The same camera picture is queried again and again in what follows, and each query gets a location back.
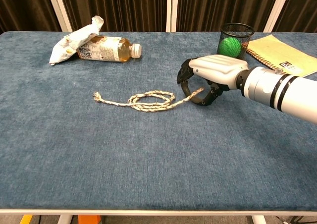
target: brown curtain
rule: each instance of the brown curtain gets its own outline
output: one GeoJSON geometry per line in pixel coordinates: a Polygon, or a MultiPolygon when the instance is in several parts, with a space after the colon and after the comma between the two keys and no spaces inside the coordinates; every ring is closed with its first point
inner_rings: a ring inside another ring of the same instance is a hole
{"type": "Polygon", "coordinates": [[[63,0],[73,30],[99,15],[101,31],[165,31],[167,0],[63,0]]]}
{"type": "Polygon", "coordinates": [[[274,32],[317,32],[317,0],[286,0],[274,32]]]}
{"type": "Polygon", "coordinates": [[[275,0],[178,0],[177,31],[220,31],[239,22],[261,32],[275,0]]]}
{"type": "Polygon", "coordinates": [[[0,32],[61,31],[50,0],[0,0],[0,32]]]}

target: plastic bottle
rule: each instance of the plastic bottle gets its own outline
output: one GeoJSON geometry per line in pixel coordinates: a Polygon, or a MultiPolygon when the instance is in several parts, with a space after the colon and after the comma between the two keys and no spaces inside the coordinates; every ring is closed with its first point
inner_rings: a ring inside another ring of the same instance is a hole
{"type": "Polygon", "coordinates": [[[141,56],[140,44],[122,37],[96,36],[77,49],[81,59],[124,62],[141,56]]]}

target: black mesh pencil cup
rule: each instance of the black mesh pencil cup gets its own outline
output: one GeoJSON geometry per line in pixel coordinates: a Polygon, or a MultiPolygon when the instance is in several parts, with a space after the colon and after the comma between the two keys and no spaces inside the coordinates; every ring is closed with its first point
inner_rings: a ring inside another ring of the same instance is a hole
{"type": "Polygon", "coordinates": [[[217,54],[244,59],[254,29],[242,23],[226,23],[221,27],[217,54]]]}

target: white rope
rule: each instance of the white rope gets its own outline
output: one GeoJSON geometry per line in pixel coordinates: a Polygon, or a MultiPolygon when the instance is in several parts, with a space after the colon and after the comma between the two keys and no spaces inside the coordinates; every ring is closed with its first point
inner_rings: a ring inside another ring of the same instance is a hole
{"type": "Polygon", "coordinates": [[[177,105],[191,100],[194,96],[196,96],[198,93],[200,93],[203,90],[204,90],[203,88],[200,88],[196,90],[195,92],[193,92],[188,97],[174,104],[172,104],[172,102],[175,99],[175,95],[171,92],[166,92],[161,90],[148,91],[143,94],[133,95],[131,98],[129,98],[128,103],[126,104],[104,100],[102,99],[99,92],[95,92],[93,97],[94,97],[94,100],[99,103],[122,106],[122,107],[132,107],[138,111],[143,111],[143,112],[158,112],[158,111],[173,109],[177,105]],[[165,100],[165,102],[164,103],[139,103],[138,101],[143,97],[156,97],[156,98],[165,100]]]}

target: bottle label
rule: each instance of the bottle label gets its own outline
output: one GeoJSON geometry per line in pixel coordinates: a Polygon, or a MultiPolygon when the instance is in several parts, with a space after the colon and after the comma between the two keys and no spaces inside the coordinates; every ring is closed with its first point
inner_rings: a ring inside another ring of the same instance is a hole
{"type": "Polygon", "coordinates": [[[120,40],[121,37],[96,36],[80,47],[77,52],[81,59],[119,61],[120,40]]]}

